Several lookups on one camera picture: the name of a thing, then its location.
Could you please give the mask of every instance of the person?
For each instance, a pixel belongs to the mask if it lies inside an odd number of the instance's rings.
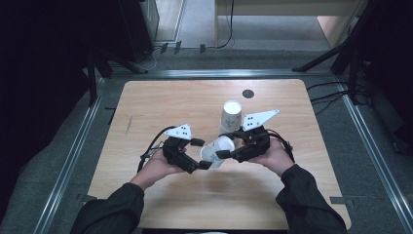
[[[343,218],[323,199],[315,178],[294,164],[281,143],[271,138],[263,155],[248,160],[277,174],[284,189],[276,198],[285,212],[289,233],[347,233]],[[71,233],[132,233],[143,210],[144,191],[158,180],[184,171],[170,165],[162,150],[157,150],[130,182],[106,200],[92,200],[83,206]]]

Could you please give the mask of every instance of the hand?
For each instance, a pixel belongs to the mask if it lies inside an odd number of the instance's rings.
[[[292,162],[282,144],[276,138],[270,138],[270,148],[265,154],[252,158],[247,162],[261,164],[279,177],[294,165],[294,162]]]
[[[156,181],[171,174],[183,173],[184,171],[175,165],[168,163],[163,150],[158,149],[148,160],[140,172],[134,176],[131,183],[139,186],[143,191],[152,186]]]

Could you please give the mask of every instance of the wooden table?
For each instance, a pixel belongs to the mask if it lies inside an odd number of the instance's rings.
[[[252,90],[253,98],[243,97]],[[311,172],[319,190],[342,197],[319,125],[301,80],[132,81],[126,84],[94,173],[89,195],[107,198],[136,173],[139,156],[167,126],[190,124],[206,144],[219,135],[226,100],[243,114],[278,109],[265,124],[294,147],[296,163]],[[200,161],[200,147],[187,147]],[[275,198],[283,184],[266,168],[226,160],[217,170],[170,175],[146,190],[140,227],[178,229],[287,229]],[[350,228],[345,205],[331,205]]]
[[[353,18],[367,0],[237,0],[234,16],[317,16],[331,48],[344,38]],[[218,46],[218,16],[231,15],[231,0],[215,0],[215,46]]]

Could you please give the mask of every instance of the table top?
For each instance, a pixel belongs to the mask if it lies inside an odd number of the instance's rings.
[[[243,91],[254,92],[252,98]],[[304,83],[285,80],[130,81],[125,85],[103,146],[89,195],[107,198],[135,175],[139,156],[168,126],[189,124],[192,137],[206,144],[219,136],[226,100],[243,106],[243,115],[278,109],[265,123],[290,141],[296,163],[309,171],[327,203],[351,221]],[[197,162],[201,147],[187,146]],[[287,229],[275,198],[283,189],[276,174],[247,162],[226,160],[216,170],[169,175],[145,191],[142,228]]]

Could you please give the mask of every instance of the black sleeve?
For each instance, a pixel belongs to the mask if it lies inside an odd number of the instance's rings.
[[[143,211],[143,190],[125,183],[110,197],[92,200],[82,207],[70,231],[71,234],[132,233]]]
[[[282,174],[282,182],[285,188],[276,200],[291,234],[347,233],[343,218],[325,202],[309,172],[294,165]]]

